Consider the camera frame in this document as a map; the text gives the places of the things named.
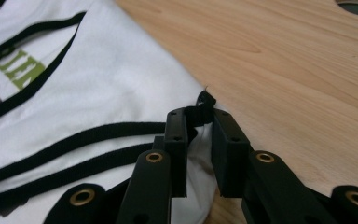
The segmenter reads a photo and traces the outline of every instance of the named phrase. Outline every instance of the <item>white fabric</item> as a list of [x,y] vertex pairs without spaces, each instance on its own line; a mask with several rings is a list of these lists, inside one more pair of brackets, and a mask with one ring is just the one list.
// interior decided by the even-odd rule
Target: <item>white fabric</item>
[[[6,1],[0,9],[0,43],[30,24],[67,19],[87,9],[76,38],[45,85],[25,104],[0,118],[0,167],[20,161],[74,133],[108,123],[162,121],[168,112],[195,104],[202,86],[114,2]],[[188,198],[172,200],[172,223],[202,223],[215,189],[210,164],[211,127],[199,128],[189,149]],[[32,171],[0,182],[0,192],[50,175],[108,151],[151,142],[128,137],[82,147]],[[43,223],[72,186],[111,189],[133,165],[109,170],[33,197],[0,223]]]

